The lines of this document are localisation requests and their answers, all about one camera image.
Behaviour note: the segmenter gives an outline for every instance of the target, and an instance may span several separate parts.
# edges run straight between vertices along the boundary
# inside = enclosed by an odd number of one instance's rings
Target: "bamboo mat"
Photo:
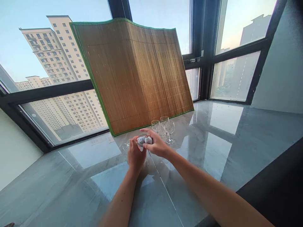
[[[113,136],[193,110],[176,29],[124,18],[70,26]]]

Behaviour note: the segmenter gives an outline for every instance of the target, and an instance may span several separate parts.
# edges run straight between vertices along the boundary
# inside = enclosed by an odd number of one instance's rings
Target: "black window frame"
[[[190,54],[183,55],[185,70],[200,68],[199,100],[210,99],[211,81],[214,64],[228,59],[243,56],[252,52],[261,51],[251,87],[245,102],[230,101],[233,103],[251,104],[253,92],[258,84],[263,65],[270,48],[274,33],[278,26],[287,0],[277,0],[266,37],[250,44],[235,48],[223,54],[214,55],[217,25],[220,12],[220,0],[191,0],[190,1]],[[128,0],[108,0],[112,18],[127,18],[132,21],[131,9]],[[10,93],[3,84],[0,84],[0,108],[30,137],[30,139],[44,152],[62,148],[79,141],[109,132],[109,129],[100,130],[77,139],[53,145],[30,119],[21,104],[39,101],[48,98],[68,95],[71,93],[93,90],[90,79],[58,84],[32,90]]]

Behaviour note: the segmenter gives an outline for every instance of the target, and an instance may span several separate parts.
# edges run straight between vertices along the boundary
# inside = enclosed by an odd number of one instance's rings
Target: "sky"
[[[235,46],[241,31],[261,14],[272,14],[275,0],[228,0],[222,46]],[[133,21],[155,28],[176,28],[182,54],[189,53],[190,0],[129,0]],[[107,0],[2,1],[0,64],[15,82],[47,77],[18,28],[51,27],[46,15],[69,15],[72,21],[110,20]]]

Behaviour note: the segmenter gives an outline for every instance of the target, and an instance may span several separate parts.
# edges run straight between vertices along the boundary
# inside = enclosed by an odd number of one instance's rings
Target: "gray marble surface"
[[[303,116],[201,101],[175,117],[171,145],[234,191],[303,136]],[[127,164],[138,130],[109,133],[42,156],[0,192],[0,226],[97,226]],[[137,182],[130,226],[195,226],[207,216],[174,166],[148,154]]]

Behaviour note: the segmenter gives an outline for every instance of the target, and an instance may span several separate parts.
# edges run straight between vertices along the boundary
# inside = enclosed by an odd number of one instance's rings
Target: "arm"
[[[141,131],[151,134],[154,144],[143,146],[152,153],[170,161],[185,182],[195,192],[206,210],[222,227],[273,225],[248,202],[224,186],[212,176],[189,163],[150,129]]]
[[[140,151],[137,138],[134,137],[129,141],[129,151],[127,152],[129,169],[102,217],[99,227],[128,226],[136,182],[146,158],[146,149]]]

